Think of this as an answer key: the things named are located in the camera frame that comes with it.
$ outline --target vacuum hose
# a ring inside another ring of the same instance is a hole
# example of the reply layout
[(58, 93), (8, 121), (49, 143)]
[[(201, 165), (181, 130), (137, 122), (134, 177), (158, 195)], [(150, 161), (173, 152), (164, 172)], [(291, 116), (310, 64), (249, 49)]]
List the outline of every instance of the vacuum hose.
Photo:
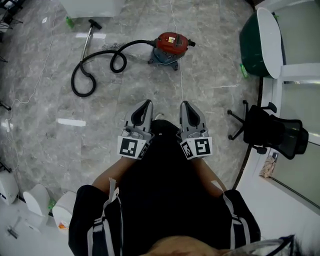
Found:
[[(150, 45), (150, 46), (153, 46), (155, 47), (155, 41), (149, 41), (149, 40), (136, 40), (136, 41), (132, 41), (132, 42), (129, 42), (127, 44), (125, 44), (124, 46), (122, 46), (119, 50), (102, 50), (102, 51), (97, 51), (93, 54), (90, 54), (88, 55), (87, 57), (85, 57), (83, 60), (81, 60), (78, 65), (76, 65), (75, 69), (73, 70), (72, 72), (72, 76), (71, 76), (71, 88), (72, 88), (72, 91), (74, 92), (75, 95), (79, 96), (79, 97), (88, 97), (90, 96), (91, 94), (94, 93), (95, 89), (96, 89), (96, 86), (97, 86), (97, 83), (96, 83), (96, 80), (94, 78), (94, 76), (88, 72), (85, 71), (84, 67), (83, 67), (83, 63), (97, 55), (102, 55), (102, 54), (113, 54), (113, 57), (110, 61), (110, 69), (112, 72), (114, 73), (120, 73), (122, 71), (125, 70), (126, 66), (127, 66), (127, 58), (126, 56), (122, 53), (122, 51), (129, 47), (129, 46), (132, 46), (132, 45), (136, 45), (136, 44), (147, 44), (147, 45)], [(114, 68), (114, 63), (115, 63), (115, 60), (117, 58), (117, 56), (120, 56), (123, 60), (123, 65), (121, 68), (119, 69), (115, 69)], [(77, 91), (76, 87), (75, 87), (75, 76), (76, 76), (76, 73), (78, 71), (78, 69), (81, 69), (81, 72), (87, 77), (87, 78), (90, 78), (91, 81), (92, 81), (92, 88), (89, 92), (87, 93), (80, 93)]]

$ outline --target eyeglasses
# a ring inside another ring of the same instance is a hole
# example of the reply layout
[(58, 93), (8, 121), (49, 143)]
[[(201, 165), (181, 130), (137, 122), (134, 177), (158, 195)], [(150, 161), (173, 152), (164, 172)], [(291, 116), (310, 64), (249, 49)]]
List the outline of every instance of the eyeglasses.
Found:
[(289, 235), (279, 239), (253, 242), (229, 251), (223, 256), (292, 256), (294, 237), (295, 235)]

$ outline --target red vacuum cleaner lid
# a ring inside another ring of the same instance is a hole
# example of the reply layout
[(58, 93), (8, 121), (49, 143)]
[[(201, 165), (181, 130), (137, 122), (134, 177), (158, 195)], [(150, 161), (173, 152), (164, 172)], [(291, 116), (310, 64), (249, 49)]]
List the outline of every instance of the red vacuum cleaner lid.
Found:
[(188, 45), (189, 42), (185, 36), (174, 32), (165, 32), (159, 35), (156, 40), (156, 48), (176, 55), (185, 53), (188, 50)]

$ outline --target forearm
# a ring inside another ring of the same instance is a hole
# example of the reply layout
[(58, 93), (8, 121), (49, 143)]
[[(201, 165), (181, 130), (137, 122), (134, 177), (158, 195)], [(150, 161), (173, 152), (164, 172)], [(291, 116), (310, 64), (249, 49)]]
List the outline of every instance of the forearm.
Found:
[[(195, 172), (199, 176), (202, 185), (204, 186), (205, 190), (215, 198), (218, 198), (223, 194), (224, 191), (227, 190), (225, 185), (221, 182), (218, 176), (211, 170), (211, 168), (206, 164), (206, 162), (202, 158), (196, 158), (191, 160)], [(217, 181), (220, 187), (213, 185), (212, 182)]]
[(106, 194), (109, 193), (110, 181), (109, 178), (116, 180), (117, 183), (120, 182), (122, 176), (125, 172), (136, 162), (136, 159), (122, 157), (115, 164), (105, 170), (99, 175), (98, 178), (92, 183), (92, 186), (100, 189)]

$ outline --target vacuum cleaner body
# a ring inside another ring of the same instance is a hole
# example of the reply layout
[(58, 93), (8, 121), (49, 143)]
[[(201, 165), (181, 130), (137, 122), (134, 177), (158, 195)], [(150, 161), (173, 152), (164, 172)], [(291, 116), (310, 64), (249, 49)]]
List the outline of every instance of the vacuum cleaner body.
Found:
[(188, 46), (194, 47), (196, 44), (188, 40), (182, 34), (174, 32), (165, 32), (154, 40), (154, 48), (148, 64), (170, 65), (176, 71), (178, 70), (178, 60), (187, 52)]

